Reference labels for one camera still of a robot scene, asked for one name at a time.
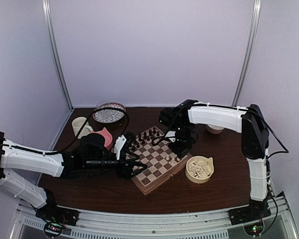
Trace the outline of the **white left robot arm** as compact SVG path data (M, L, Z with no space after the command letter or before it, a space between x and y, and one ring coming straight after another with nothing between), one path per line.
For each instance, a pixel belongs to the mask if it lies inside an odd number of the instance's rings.
M39 172L57 178L77 178L97 170L115 170L120 178L131 179L147 169L139 155L129 147L135 135L128 132L119 136L114 150L105 147L105 137L90 133L80 139L73 151L41 151L20 146L5 139L0 131L0 186L28 203L51 221L62 216L53 192L39 188L18 174L14 169Z

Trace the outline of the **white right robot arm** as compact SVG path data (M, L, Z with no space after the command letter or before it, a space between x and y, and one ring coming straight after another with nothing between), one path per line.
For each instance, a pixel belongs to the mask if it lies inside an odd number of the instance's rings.
M250 199L246 208L249 219L257 219L265 211L270 183L269 126L258 105L231 107L185 100L174 108L160 112L158 121L166 126L163 138L178 156L184 156L196 143L193 137L197 124L213 125L235 131L241 135L241 150L246 157L250 173Z

